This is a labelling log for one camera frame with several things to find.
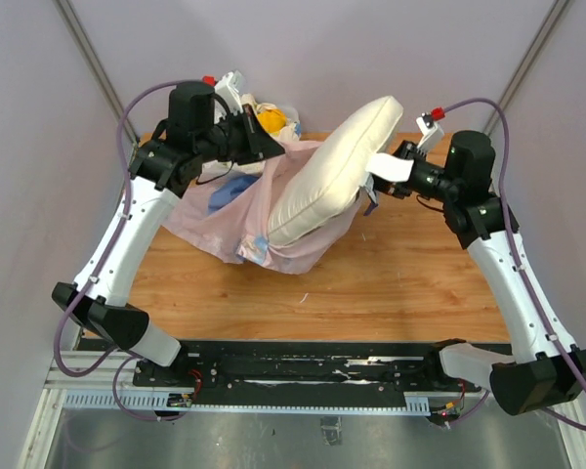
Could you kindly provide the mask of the cream white pillow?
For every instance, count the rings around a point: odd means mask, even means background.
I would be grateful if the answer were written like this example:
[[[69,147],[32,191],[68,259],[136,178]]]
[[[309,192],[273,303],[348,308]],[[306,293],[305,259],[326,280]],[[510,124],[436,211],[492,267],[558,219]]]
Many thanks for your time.
[[[388,154],[403,107],[392,96],[378,98],[350,115],[313,152],[272,206],[267,238],[288,247],[311,236],[327,241],[343,235],[357,212],[359,193],[378,176],[406,182],[414,162]]]

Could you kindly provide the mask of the pink blue printed pillowcase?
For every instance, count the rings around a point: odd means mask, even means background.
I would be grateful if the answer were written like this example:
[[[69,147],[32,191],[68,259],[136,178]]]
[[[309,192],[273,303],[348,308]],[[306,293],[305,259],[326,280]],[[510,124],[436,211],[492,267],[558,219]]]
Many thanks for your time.
[[[346,233],[327,241],[308,235],[291,246],[274,247],[267,238],[267,223],[286,184],[321,143],[285,145],[284,155],[268,160],[259,176],[234,171],[220,181],[188,189],[165,229],[225,263],[249,261],[283,274],[307,273]],[[359,193],[357,211],[366,195],[366,189]]]

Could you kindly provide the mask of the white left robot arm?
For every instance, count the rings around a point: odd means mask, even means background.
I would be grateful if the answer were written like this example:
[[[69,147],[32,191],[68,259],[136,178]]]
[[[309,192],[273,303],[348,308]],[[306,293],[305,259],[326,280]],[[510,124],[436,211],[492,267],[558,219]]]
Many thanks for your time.
[[[168,113],[133,156],[119,155],[124,192],[91,258],[71,282],[54,287],[63,316],[55,332],[54,359],[73,377],[61,357],[69,321],[117,349],[156,364],[166,385],[183,384],[189,362],[181,343],[156,326],[148,313],[128,303],[143,259],[160,226],[211,161],[245,165],[280,156],[284,149],[260,124],[249,105],[233,110],[216,89],[196,80],[166,83]]]

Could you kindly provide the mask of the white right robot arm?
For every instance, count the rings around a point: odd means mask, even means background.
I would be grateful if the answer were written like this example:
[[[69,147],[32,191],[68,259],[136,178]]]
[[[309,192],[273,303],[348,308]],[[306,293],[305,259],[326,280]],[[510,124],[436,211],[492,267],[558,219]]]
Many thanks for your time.
[[[586,384],[586,349],[553,311],[524,253],[518,222],[490,187],[494,161],[485,134],[460,131],[443,165],[404,141],[394,153],[373,154],[366,170],[378,192],[441,203],[446,225],[484,275],[510,334],[509,355],[461,339],[439,342],[422,368],[425,383],[443,391],[465,380],[518,415],[576,399]]]

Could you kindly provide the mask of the yellow orange cloth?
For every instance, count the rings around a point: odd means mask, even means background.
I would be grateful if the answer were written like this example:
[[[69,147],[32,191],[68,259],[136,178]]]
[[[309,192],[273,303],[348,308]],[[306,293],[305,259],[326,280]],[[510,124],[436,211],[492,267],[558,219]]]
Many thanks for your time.
[[[269,134],[277,134],[287,125],[287,117],[279,108],[263,110],[257,115],[257,119]]]

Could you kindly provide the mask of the right aluminium frame post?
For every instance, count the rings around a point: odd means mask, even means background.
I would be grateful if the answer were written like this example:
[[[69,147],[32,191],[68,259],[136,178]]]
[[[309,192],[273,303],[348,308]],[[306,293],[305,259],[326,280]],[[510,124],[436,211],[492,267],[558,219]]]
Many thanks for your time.
[[[519,64],[497,101],[497,104],[504,111],[505,115],[508,115],[512,102],[515,100],[515,97],[534,69],[539,57],[551,41],[573,4],[574,1],[572,0],[555,0],[551,3],[545,17],[538,26]]]

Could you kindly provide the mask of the aluminium frame post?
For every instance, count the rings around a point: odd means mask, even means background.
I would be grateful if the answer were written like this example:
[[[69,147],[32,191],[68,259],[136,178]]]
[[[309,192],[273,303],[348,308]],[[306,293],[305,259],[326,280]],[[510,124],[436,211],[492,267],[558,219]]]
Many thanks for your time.
[[[572,0],[555,0],[551,3],[545,17],[538,26],[519,64],[497,101],[497,104],[504,111],[505,115],[508,115],[512,102],[515,100],[515,97],[534,69],[539,57],[551,41],[573,4],[574,1]]]
[[[70,0],[53,0],[52,3],[57,9],[68,33],[100,88],[106,103],[110,107],[115,118],[119,120],[123,115],[124,105],[106,73],[99,54],[97,53],[82,20],[79,18],[73,2]]]

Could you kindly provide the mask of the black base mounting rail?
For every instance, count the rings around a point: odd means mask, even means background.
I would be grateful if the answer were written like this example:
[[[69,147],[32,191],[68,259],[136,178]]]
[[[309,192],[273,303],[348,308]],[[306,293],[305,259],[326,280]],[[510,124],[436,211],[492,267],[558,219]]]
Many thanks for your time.
[[[174,363],[137,363],[137,387],[201,386],[201,405],[265,409],[382,409],[408,394],[475,394],[434,371],[428,342],[184,340]]]

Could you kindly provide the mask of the left aluminium frame post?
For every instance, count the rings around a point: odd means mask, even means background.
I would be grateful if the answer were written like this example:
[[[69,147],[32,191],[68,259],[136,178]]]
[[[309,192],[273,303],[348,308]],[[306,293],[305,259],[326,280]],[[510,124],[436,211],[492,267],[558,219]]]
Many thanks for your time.
[[[123,115],[124,105],[106,73],[99,54],[97,53],[82,20],[79,18],[73,2],[70,0],[53,0],[52,3],[57,9],[68,33],[100,88],[106,103],[110,107],[115,118],[119,120]]]

